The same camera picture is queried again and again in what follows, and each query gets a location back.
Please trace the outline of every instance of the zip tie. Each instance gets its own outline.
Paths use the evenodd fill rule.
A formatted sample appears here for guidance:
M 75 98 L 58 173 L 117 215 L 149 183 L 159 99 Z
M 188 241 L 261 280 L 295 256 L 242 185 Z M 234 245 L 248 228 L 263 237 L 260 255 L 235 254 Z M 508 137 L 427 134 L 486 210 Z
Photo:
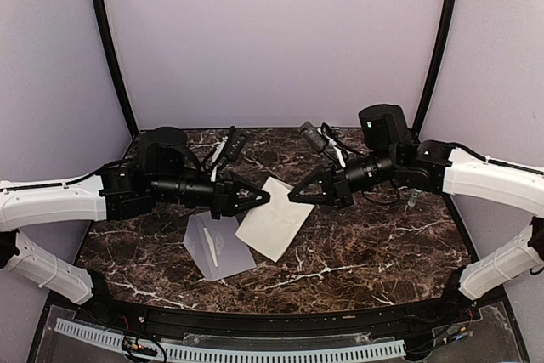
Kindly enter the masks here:
M 38 285 L 38 288 L 42 289 L 44 286 L 46 286 L 49 282 L 51 282 L 54 278 L 56 278 L 57 274 L 59 273 L 59 261 L 55 256 L 53 256 L 54 260 L 54 273 L 43 283 Z

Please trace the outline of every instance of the white cable tie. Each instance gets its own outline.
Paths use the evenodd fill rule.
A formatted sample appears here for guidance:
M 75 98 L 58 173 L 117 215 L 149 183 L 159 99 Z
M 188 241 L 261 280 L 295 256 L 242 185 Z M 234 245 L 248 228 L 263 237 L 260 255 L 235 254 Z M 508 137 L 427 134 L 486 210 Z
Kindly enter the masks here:
M 334 147 L 334 151 L 337 153 L 338 161 L 340 162 L 341 167 L 346 167 L 346 162 L 343 159 L 342 151 L 339 150 L 336 146 Z
M 44 282 L 38 285 L 38 288 L 42 289 L 44 286 L 46 286 L 49 282 L 51 282 L 53 279 L 56 278 L 57 274 L 59 273 L 59 261 L 57 258 L 53 255 L 54 260 L 54 273 Z

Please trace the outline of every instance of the cable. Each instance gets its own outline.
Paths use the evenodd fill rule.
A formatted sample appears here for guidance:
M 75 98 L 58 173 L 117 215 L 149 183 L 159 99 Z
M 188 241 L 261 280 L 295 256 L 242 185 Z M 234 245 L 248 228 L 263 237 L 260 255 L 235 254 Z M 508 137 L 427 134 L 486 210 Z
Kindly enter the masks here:
M 88 316 L 89 318 L 91 318 L 92 320 L 94 320 L 96 323 L 98 323 L 99 325 L 101 326 L 104 326 L 104 327 L 107 327 L 109 329 L 112 329 L 114 331 L 121 331 L 123 333 L 123 336 L 126 337 L 127 334 L 128 335 L 131 335 L 131 336 L 134 336 L 136 338 L 136 342 L 138 341 L 139 338 L 143 338 L 145 340 L 149 340 L 150 342 L 152 342 L 162 353 L 162 363 L 167 363 L 167 352 L 166 350 L 162 347 L 162 345 L 160 343 L 158 343 L 154 338 L 150 337 L 150 336 L 147 336 L 147 335 L 144 335 L 143 333 L 138 333 L 138 332 L 135 332 L 135 331 L 131 331 L 129 330 L 128 328 L 126 330 L 123 330 L 123 329 L 119 329 L 118 327 L 115 327 L 115 326 L 112 326 L 112 325 L 108 325 L 107 323 L 104 323 L 103 321 L 99 320 L 98 318 L 95 318 L 93 315 L 91 315 L 89 312 L 87 312 L 85 309 L 83 308 L 80 308 L 79 309 L 80 312 L 83 312 L 86 316 Z
M 534 269 L 534 268 L 529 269 L 529 273 L 530 273 L 531 275 L 539 275 L 539 274 L 541 274 L 542 272 L 544 272 L 544 267 L 540 268 L 538 271 L 533 271 L 533 269 Z
M 434 336 L 431 340 L 425 342 L 424 344 L 420 344 L 418 347 L 414 348 L 414 349 L 410 349 L 410 350 L 406 350 L 406 353 L 417 353 L 417 354 L 422 354 L 422 353 L 425 353 L 423 351 L 421 352 L 418 352 L 419 349 L 422 349 L 424 348 L 425 346 L 431 344 L 431 343 L 434 343 L 434 341 L 436 339 L 438 339 L 439 337 L 441 337 L 442 335 L 444 335 L 446 332 L 448 332 L 453 326 L 455 325 L 455 322 L 452 322 L 450 323 L 446 328 L 444 328 L 443 330 L 441 330 L 436 336 Z
M 398 203 L 399 200 L 400 200 L 400 190 L 399 190 L 399 187 L 394 183 L 393 180 L 390 180 L 389 183 L 391 184 L 391 186 L 394 188 L 394 191 L 395 191 L 395 198 L 393 201 L 379 201 L 379 200 L 374 200 L 374 199 L 371 199 L 370 197 L 368 197 L 366 195 L 366 192 L 363 191 L 363 197 L 369 201 L 370 203 L 372 204 L 376 204 L 378 206 L 391 206 L 395 203 Z
M 480 155 L 478 152 L 470 149 L 469 147 L 467 147 L 467 146 L 465 146 L 463 144 L 459 144 L 458 142 L 451 142 L 448 145 L 453 145 L 456 148 L 463 149 L 465 152 L 467 152 L 471 156 L 474 156 L 479 161 L 487 162 L 487 163 L 489 163 L 491 165 L 497 165 L 497 166 L 502 166 L 502 167 L 510 167 L 511 169 L 522 170 L 524 172 L 529 172 L 529 173 L 534 173 L 534 174 L 544 176 L 544 172 L 542 172 L 541 170 L 533 169 L 531 167 L 514 165 L 512 163 L 508 163 L 508 162 L 505 162 L 505 161 L 499 161 L 497 159 L 488 159 L 485 156 Z
M 347 146 L 346 144 L 344 144 L 344 142 L 342 142 L 342 140 L 338 138 L 338 135 L 336 134 L 336 132 L 334 132 L 332 128 L 329 126 L 329 124 L 325 122 L 321 124 L 321 133 L 328 136 L 332 140 L 334 140 L 340 149 L 346 150 L 347 152 L 353 153 L 354 155 L 365 156 L 364 153 L 361 153 L 358 150 L 352 148 L 351 146 Z
M 54 183 L 44 183 L 44 184 L 27 184 L 27 185 L 24 185 L 24 186 L 6 187 L 6 188 L 3 188 L 2 190 L 17 191 L 17 190 L 30 190 L 30 189 L 46 189 L 46 188 L 50 188 L 50 187 L 61 187 L 63 185 L 72 186 L 73 184 L 78 184 L 78 183 L 81 183 L 83 180 L 87 180 L 87 179 L 91 178 L 92 176 L 94 176 L 98 172 L 102 172 L 104 170 L 110 169 L 110 168 L 112 168 L 114 166 L 117 166 L 117 165 L 121 165 L 123 163 L 128 163 L 131 160 L 132 159 L 121 159 L 120 161 L 113 161 L 113 162 L 110 162 L 110 163 L 106 163 L 102 167 L 99 167 L 98 169 L 96 169 L 94 172 L 87 173 L 86 175 L 81 176 L 81 178 L 73 179 L 73 180 L 70 180 L 70 181 L 65 182 L 65 183 L 54 182 Z

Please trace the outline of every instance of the white cable tray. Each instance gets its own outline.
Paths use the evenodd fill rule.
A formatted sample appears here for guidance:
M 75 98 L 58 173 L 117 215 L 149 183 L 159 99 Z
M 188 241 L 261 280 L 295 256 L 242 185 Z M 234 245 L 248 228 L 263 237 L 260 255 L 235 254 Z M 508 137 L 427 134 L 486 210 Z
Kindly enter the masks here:
M 123 353 L 121 348 L 123 335 L 121 332 L 99 329 L 81 322 L 60 318 L 57 319 L 54 331 L 84 343 L 92 344 L 97 348 Z M 145 347 L 157 350 L 152 342 L 144 339 L 140 339 L 139 342 Z M 352 348 L 279 352 L 202 349 L 170 343 L 161 343 L 161 346 L 167 352 L 167 361 L 172 363 L 363 363 L 406 355 L 404 340 L 367 344 Z M 162 361 L 160 351 L 155 360 Z

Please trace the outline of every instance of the white robot arm segment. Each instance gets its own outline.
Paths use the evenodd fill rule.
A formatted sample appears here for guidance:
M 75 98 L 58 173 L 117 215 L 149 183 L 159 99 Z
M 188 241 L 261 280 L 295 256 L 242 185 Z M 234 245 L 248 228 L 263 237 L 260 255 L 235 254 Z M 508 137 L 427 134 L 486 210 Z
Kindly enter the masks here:
M 451 195 L 480 197 L 525 210 L 544 218 L 544 177 L 521 167 L 544 172 L 544 168 L 494 165 L 455 148 L 445 169 L 443 191 Z
M 31 224 L 69 220 L 106 220 L 105 198 L 100 196 L 102 178 L 94 175 L 80 183 L 74 179 L 48 182 L 0 182 L 0 232 L 13 231 Z M 40 184 L 57 187 L 10 190 Z
M 32 242 L 25 233 L 15 234 L 18 254 L 3 268 L 13 271 L 81 305 L 93 296 L 93 279 L 82 268 L 68 264 Z

